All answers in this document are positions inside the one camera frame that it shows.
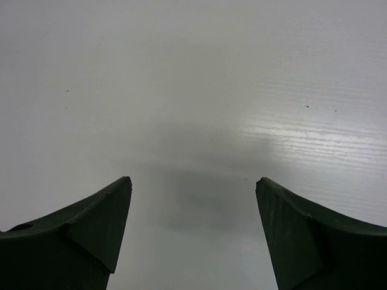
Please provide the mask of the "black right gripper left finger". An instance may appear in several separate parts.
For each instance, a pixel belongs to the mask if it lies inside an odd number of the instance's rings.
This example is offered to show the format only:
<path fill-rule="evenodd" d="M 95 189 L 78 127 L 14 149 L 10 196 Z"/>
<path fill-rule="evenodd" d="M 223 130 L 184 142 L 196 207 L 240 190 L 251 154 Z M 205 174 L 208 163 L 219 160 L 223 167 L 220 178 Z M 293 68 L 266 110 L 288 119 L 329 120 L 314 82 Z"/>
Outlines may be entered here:
<path fill-rule="evenodd" d="M 97 193 L 1 233 L 1 289 L 106 289 L 131 203 L 124 176 Z"/>

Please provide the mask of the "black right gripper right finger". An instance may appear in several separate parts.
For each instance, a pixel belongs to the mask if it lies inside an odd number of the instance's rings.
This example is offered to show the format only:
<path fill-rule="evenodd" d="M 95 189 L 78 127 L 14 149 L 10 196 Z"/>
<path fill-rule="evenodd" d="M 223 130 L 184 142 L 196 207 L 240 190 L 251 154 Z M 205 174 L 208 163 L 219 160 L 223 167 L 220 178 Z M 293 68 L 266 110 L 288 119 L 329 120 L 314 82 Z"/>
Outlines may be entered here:
<path fill-rule="evenodd" d="M 386 289 L 386 228 L 261 178 L 256 199 L 278 289 Z"/>

